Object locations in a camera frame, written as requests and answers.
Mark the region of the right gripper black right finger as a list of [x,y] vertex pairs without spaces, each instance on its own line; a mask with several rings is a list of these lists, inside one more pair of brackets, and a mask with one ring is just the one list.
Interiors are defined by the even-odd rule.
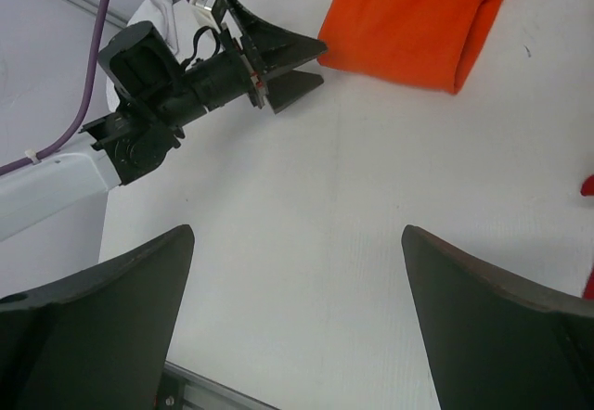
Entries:
[[593,303],[415,226],[402,247],[443,409],[590,409]]

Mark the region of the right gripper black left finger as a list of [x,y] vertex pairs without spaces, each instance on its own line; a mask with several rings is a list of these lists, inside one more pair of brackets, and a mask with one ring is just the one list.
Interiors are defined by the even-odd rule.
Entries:
[[194,250],[187,224],[1,300],[4,409],[150,409]]

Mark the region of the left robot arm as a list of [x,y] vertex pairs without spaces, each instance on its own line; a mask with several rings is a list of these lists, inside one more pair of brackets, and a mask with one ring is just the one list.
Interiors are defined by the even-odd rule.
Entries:
[[189,123],[238,97],[281,112],[322,84],[303,65],[327,51],[324,42],[273,25],[238,0],[190,0],[189,8],[199,34],[213,35],[213,54],[178,61],[146,20],[118,32],[98,56],[117,109],[53,155],[2,176],[2,238],[155,171]]

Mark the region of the orange t shirt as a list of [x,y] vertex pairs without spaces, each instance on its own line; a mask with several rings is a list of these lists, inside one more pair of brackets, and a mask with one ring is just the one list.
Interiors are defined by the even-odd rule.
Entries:
[[327,68],[457,94],[504,0],[332,0]]

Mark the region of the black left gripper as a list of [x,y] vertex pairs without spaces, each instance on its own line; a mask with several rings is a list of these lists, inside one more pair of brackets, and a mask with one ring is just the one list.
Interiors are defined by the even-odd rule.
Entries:
[[[324,83],[319,74],[294,70],[328,51],[315,38],[285,30],[251,13],[239,0],[227,0],[228,10],[239,27],[240,38],[229,29],[200,27],[193,35],[193,52],[185,59],[185,112],[207,113],[247,96],[261,109],[268,103],[280,113]],[[199,58],[200,38],[210,33],[213,54]],[[277,76],[267,82],[262,76]]]

